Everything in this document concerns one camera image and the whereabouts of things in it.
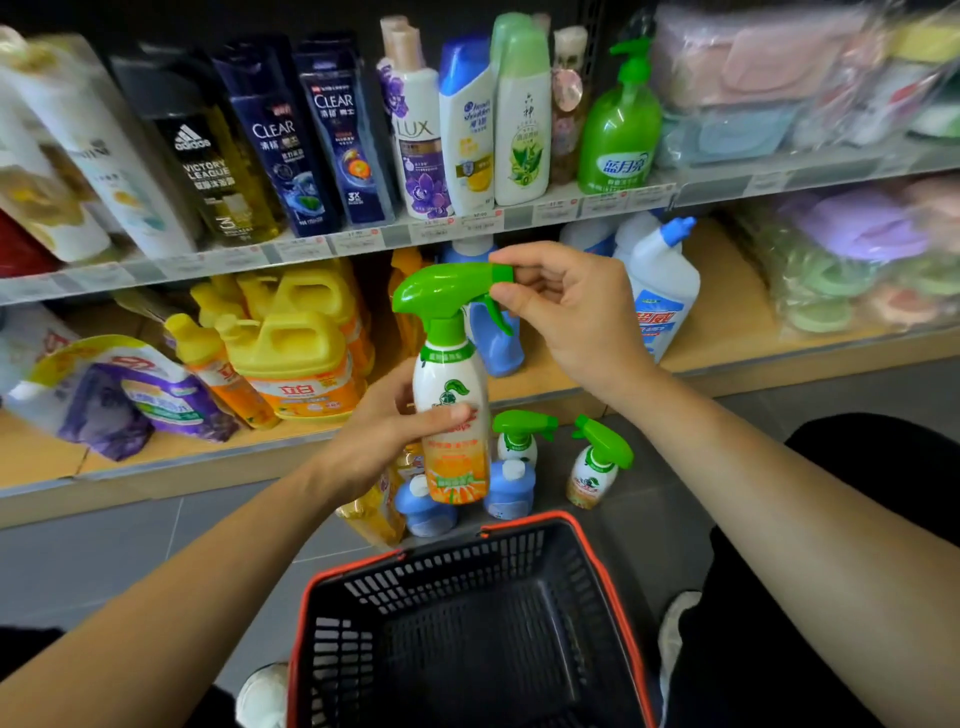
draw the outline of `brand logo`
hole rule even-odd
[[[209,139],[204,139],[186,124],[180,124],[180,131],[174,137],[174,149],[178,152],[184,152],[188,149],[202,149],[209,146]]]

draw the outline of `body wash bottle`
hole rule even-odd
[[[439,77],[423,62],[420,31],[394,31],[394,71],[399,100],[391,109],[395,144],[399,149],[407,212],[419,220],[451,214],[446,191],[444,153],[440,141]]]
[[[440,137],[453,211],[493,209],[490,40],[475,36],[445,43],[440,68]]]
[[[498,205],[536,200],[550,181],[550,54],[531,24],[506,40],[496,90],[494,191]]]

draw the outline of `left hand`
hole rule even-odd
[[[416,363],[407,359],[374,383],[336,436],[305,464],[330,484],[338,506],[364,495],[405,445],[469,418],[464,403],[407,414]]]

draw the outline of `shelf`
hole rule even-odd
[[[905,138],[866,149],[829,147],[812,153],[782,154],[686,170],[655,170],[647,186],[610,195],[585,196],[576,182],[572,182],[552,187],[543,197],[525,205],[498,207],[466,217],[419,221],[404,211],[398,215],[397,222],[380,228],[310,238],[296,238],[288,231],[259,245],[219,248],[166,260],[148,260],[134,253],[119,262],[64,268],[43,276],[2,279],[0,305],[359,255],[656,207],[699,205],[957,167],[960,167],[960,145]]]
[[[662,366],[711,397],[960,354],[960,327],[904,334],[874,326],[829,336],[784,336],[762,281],[717,224],[704,220],[684,242],[684,254],[700,270],[702,288]],[[94,329],[109,326],[102,308],[93,318]],[[78,323],[70,325],[86,334]],[[393,320],[377,323],[374,379],[400,358]],[[140,335],[152,340],[143,328]],[[490,381],[494,409],[528,406],[567,423],[581,412],[604,413],[601,402],[560,370],[532,328],[522,327],[521,337],[524,365]],[[316,452],[337,428],[284,422],[271,430],[242,431],[222,445],[158,432],[140,453],[113,463],[0,411],[0,454],[7,463],[0,473],[0,527],[278,477]]]

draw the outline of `purple orchid graphic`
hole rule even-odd
[[[450,196],[446,192],[446,180],[434,180],[425,172],[406,183],[407,194],[413,198],[413,209],[426,213],[427,219],[446,217]]]

